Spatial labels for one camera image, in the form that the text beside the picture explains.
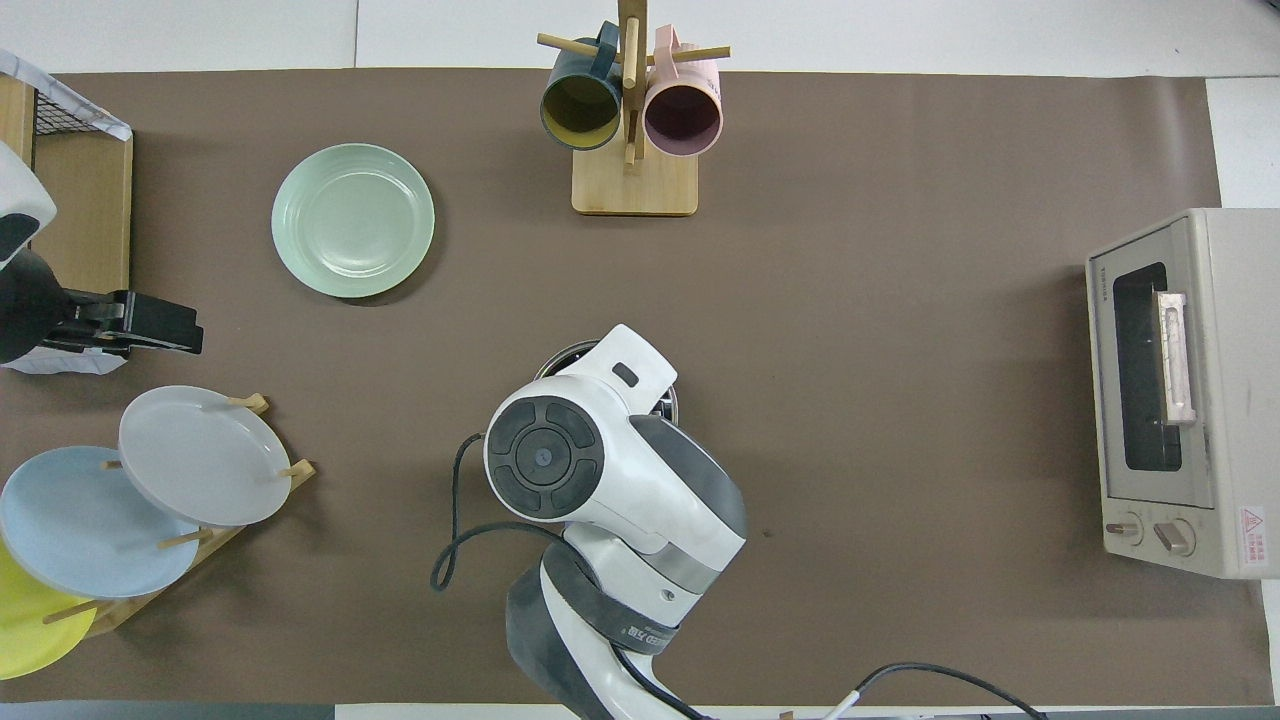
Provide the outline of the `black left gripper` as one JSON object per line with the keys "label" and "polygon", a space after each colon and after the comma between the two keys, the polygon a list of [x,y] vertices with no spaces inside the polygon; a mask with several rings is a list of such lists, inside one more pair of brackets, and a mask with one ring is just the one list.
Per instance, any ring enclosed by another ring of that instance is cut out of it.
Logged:
{"label": "black left gripper", "polygon": [[[46,333],[44,347],[73,354],[101,350],[110,355],[129,355],[134,348],[202,352],[204,334],[193,307],[132,290],[111,293],[65,290],[64,293],[68,300],[63,318]],[[120,327],[127,334],[111,334]]]}

